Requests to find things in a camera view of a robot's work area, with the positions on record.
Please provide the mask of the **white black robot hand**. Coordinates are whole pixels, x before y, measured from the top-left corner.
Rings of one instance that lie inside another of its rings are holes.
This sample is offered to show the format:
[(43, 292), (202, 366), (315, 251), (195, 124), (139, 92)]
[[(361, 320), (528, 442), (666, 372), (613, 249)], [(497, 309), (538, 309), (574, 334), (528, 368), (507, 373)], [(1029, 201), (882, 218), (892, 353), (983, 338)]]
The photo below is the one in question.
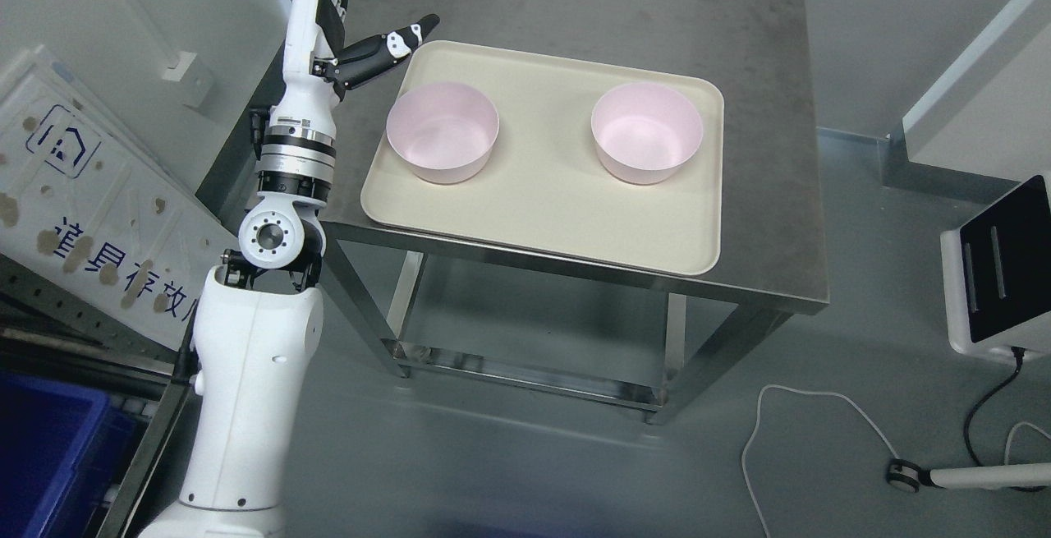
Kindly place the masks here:
[(282, 59), (282, 117), (317, 122), (346, 92), (408, 62), (439, 25), (428, 14), (403, 26), (346, 44), (349, 0), (292, 0)]

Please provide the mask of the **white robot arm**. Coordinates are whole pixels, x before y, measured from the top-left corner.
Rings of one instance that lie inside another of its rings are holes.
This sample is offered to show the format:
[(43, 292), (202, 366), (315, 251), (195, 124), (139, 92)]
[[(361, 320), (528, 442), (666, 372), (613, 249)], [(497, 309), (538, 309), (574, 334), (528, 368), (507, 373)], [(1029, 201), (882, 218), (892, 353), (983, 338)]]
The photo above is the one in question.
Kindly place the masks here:
[(257, 158), (259, 201), (206, 275), (190, 340), (202, 399), (179, 497), (143, 537), (282, 537), (292, 427), (324, 319), (320, 226), (334, 175), (338, 97), (289, 85)]

